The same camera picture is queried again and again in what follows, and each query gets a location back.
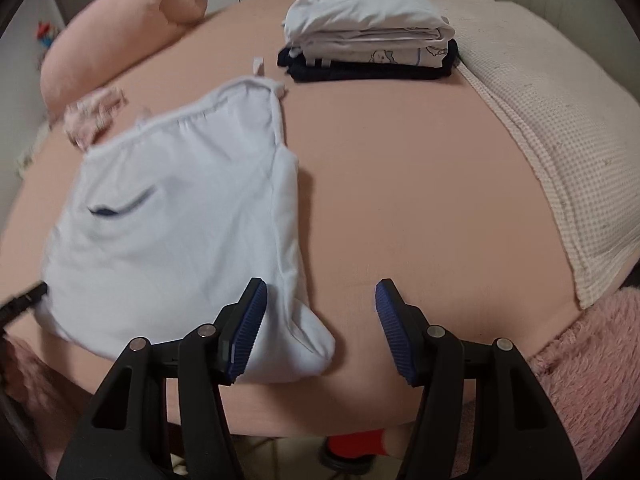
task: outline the tile floor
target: tile floor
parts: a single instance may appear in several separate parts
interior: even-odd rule
[[[321,437],[264,438],[235,436],[236,452],[246,480],[330,480],[334,471],[318,462]],[[174,457],[174,471],[186,474],[184,463]],[[351,480],[394,480],[400,468],[395,458],[376,457],[372,471]]]

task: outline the silver pin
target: silver pin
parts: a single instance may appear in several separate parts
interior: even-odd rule
[[[216,327],[211,323],[206,323],[198,327],[198,335],[200,337],[210,337],[216,333]]]
[[[131,340],[129,343],[129,348],[131,348],[134,352],[138,350],[142,350],[146,346],[146,340],[143,337],[137,337]]]
[[[427,329],[427,334],[429,334],[431,337],[438,338],[444,336],[446,334],[446,331],[440,325],[431,325]]]
[[[495,343],[495,345],[500,350],[504,350],[505,352],[508,352],[509,350],[511,350],[513,348],[513,343],[511,341],[509,341],[508,339],[503,338],[503,337],[498,339],[498,341]]]

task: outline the folded white clothing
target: folded white clothing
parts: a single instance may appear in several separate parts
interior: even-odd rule
[[[446,48],[455,34],[429,0],[296,0],[284,20],[287,46],[325,52]]]
[[[314,49],[305,51],[308,65],[315,65],[316,59],[322,61],[345,61],[351,63],[391,63],[411,66],[426,66],[429,68],[442,67],[442,60],[447,55],[447,48],[427,46],[424,48],[396,48],[394,50],[374,50],[373,52],[316,52]]]
[[[334,338],[308,307],[283,90],[240,78],[90,147],[47,244],[40,323],[113,359],[213,322],[255,276],[268,306],[239,380],[322,373]]]

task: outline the bed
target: bed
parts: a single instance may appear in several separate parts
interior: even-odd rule
[[[414,419],[420,391],[404,384],[389,355],[373,308],[380,279],[392,277],[407,303],[460,339],[507,337],[532,356],[580,316],[572,267],[526,157],[459,71],[440,82],[296,85],[275,63],[292,1],[246,0],[216,12],[119,76],[114,83],[129,105],[108,136],[144,110],[160,114],[250,74],[252,59],[264,57],[265,75],[287,88],[282,107],[287,145],[300,160],[308,293],[336,338],[336,355],[321,377],[224,388],[230,430],[292,436],[389,428]],[[514,1],[549,19],[640,96],[640,43],[614,0]],[[584,33],[590,6],[607,17],[610,34]],[[620,56],[606,54],[607,41]],[[57,126],[2,236],[0,297],[38,279],[42,248],[80,161]],[[638,250],[626,258],[603,296],[639,258]],[[110,368],[44,332],[30,315],[10,333],[88,392]],[[168,398],[169,419],[179,422],[175,384]]]

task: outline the pillow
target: pillow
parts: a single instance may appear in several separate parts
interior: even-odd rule
[[[180,38],[203,17],[207,0],[95,0],[69,23],[42,65],[50,113],[113,79]]]

